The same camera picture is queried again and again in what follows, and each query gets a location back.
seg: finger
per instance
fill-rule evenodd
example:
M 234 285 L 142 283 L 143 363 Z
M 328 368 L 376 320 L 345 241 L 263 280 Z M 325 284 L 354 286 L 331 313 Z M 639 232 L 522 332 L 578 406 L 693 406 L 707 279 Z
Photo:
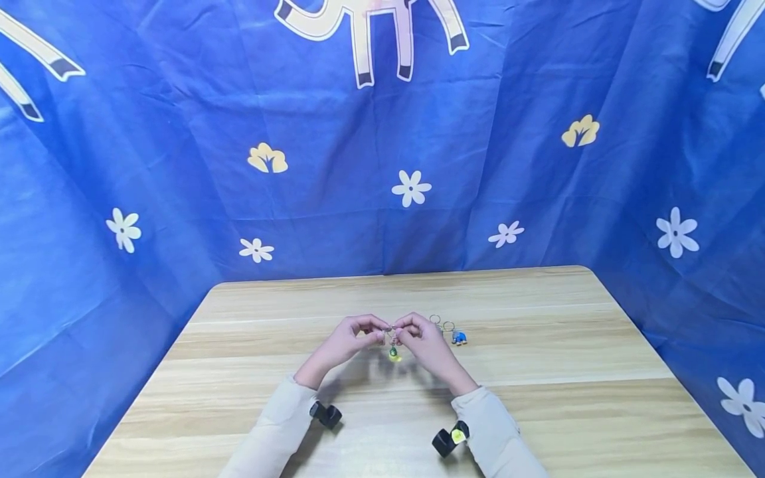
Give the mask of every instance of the finger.
M 364 330 L 364 329 L 388 330 L 390 328 L 390 325 L 388 325 L 387 322 L 377 317 L 376 315 L 372 315 L 372 314 L 356 315 L 353 317 L 348 317 L 348 319 L 351 320 L 354 326 L 357 327 L 359 330 Z
M 380 337 L 380 339 L 377 340 L 377 343 L 379 345 L 385 345 L 385 331 L 384 330 L 369 329 L 369 330 L 364 330 L 363 332 L 364 332 L 364 335 L 370 335 L 371 333 L 372 334 L 374 334 L 374 333 L 381 333 L 382 336 L 378 335 L 378 337 Z
M 402 329 L 405 329 L 407 332 L 409 332 L 412 337 L 422 337 L 422 332 L 416 325 L 408 325 L 406 327 L 402 327 Z
M 408 325 L 415 325 L 417 328 L 422 330 L 424 327 L 427 326 L 427 324 L 432 325 L 431 321 L 424 318 L 422 315 L 416 312 L 411 312 L 410 314 L 407 314 L 404 317 L 401 317 L 400 319 L 398 319 L 396 323 L 393 324 L 393 326 L 395 328 L 400 329 Z
M 406 328 L 396 329 L 396 339 L 410 350 L 417 344 L 417 339 L 415 339 Z
M 359 337 L 356 339 L 356 348 L 358 350 L 366 349 L 368 346 L 375 345 L 380 342 L 380 340 L 385 340 L 385 334 L 378 330 L 375 333 L 370 333 L 369 335 L 365 335 L 364 337 Z

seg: small figurine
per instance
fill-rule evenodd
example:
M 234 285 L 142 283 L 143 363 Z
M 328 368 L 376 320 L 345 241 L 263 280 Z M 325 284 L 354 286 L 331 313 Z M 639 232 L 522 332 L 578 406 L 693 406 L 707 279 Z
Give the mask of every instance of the small figurine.
M 459 330 L 452 330 L 451 342 L 456 346 L 464 345 L 467 344 L 467 337 L 463 332 L 460 332 Z
M 396 346 L 391 346 L 390 350 L 388 351 L 388 360 L 391 362 L 401 362 L 401 356 L 399 355 L 399 351 L 396 350 Z
M 444 322 L 444 330 L 451 332 L 451 342 L 454 345 L 460 346 L 467 343 L 467 337 L 465 336 L 464 332 L 457 330 L 457 328 L 454 326 L 454 322 Z

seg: person's right hand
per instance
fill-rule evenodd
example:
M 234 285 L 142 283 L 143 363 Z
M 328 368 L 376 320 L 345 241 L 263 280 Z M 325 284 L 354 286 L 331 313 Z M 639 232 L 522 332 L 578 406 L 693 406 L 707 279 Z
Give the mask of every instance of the person's right hand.
M 398 319 L 393 328 L 396 329 L 396 339 L 412 352 L 422 368 L 449 385 L 454 395 L 465 395 L 478 388 L 451 352 L 436 324 L 412 312 Z

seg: white flower print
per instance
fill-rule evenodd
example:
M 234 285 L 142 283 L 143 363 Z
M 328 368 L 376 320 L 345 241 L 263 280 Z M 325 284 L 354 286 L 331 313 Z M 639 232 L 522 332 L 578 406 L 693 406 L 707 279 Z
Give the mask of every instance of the white flower print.
M 106 220 L 106 225 L 117 239 L 117 246 L 130 254 L 135 252 L 132 239 L 141 237 L 141 230 L 137 226 L 133 226 L 137 222 L 138 214 L 131 213 L 127 217 L 123 217 L 122 211 L 117 207 L 112 210 L 112 219 Z
M 689 232 L 696 229 L 697 225 L 693 219 L 680 222 L 680 209 L 673 207 L 669 214 L 669 221 L 662 218 L 656 220 L 656 227 L 665 233 L 659 238 L 659 249 L 669 247 L 669 254 L 675 259 L 680 259 L 683 248 L 691 252 L 698 251 L 698 242 L 687 236 Z
M 718 377 L 718 387 L 728 396 L 720 402 L 722 408 L 731 415 L 743 415 L 749 432 L 757 438 L 765 437 L 765 403 L 754 401 L 754 382 L 741 380 L 736 390 L 728 380 Z
M 274 248 L 272 246 L 264 246 L 263 241 L 261 241 L 258 238 L 254 238 L 252 242 L 248 241 L 247 239 L 240 239 L 239 242 L 242 243 L 242 246 L 244 246 L 244 249 L 239 251 L 239 255 L 242 257 L 247 257 L 248 255 L 252 256 L 252 260 L 255 261 L 257 264 L 260 264 L 260 262 L 265 259 L 266 261 L 270 261 L 273 259 L 270 252 L 274 251 Z
M 422 179 L 422 173 L 420 173 L 420 171 L 412 173 L 412 177 L 409 177 L 406 171 L 399 171 L 399 179 L 401 180 L 401 184 L 394 186 L 391 189 L 391 192 L 398 194 L 399 196 L 403 195 L 401 198 L 402 206 L 411 206 L 413 200 L 417 204 L 425 202 L 425 195 L 423 193 L 427 193 L 432 186 L 428 183 L 420 183 L 420 180 Z
M 510 224 L 510 227 L 507 227 L 504 224 L 500 224 L 499 227 L 497 227 L 500 233 L 496 234 L 495 236 L 491 236 L 489 238 L 489 242 L 496 242 L 497 249 L 504 246 L 505 243 L 513 244 L 518 240 L 517 236 L 521 232 L 525 231 L 524 228 L 518 227 L 518 224 L 520 224 L 520 221 L 515 221 L 514 223 Z

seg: hand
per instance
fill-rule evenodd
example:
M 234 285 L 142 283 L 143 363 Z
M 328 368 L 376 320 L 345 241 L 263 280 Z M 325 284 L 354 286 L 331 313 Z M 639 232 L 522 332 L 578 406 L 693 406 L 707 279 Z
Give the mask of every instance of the hand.
M 295 373 L 295 381 L 318 390 L 330 370 L 350 360 L 361 349 L 384 344 L 384 330 L 390 330 L 390 326 L 372 314 L 344 318 Z M 357 337 L 359 332 L 365 335 Z
M 436 324 L 412 312 L 398 319 L 393 328 L 396 329 L 396 339 L 412 352 L 422 368 L 446 382 L 455 396 L 466 395 L 478 388 L 451 352 Z

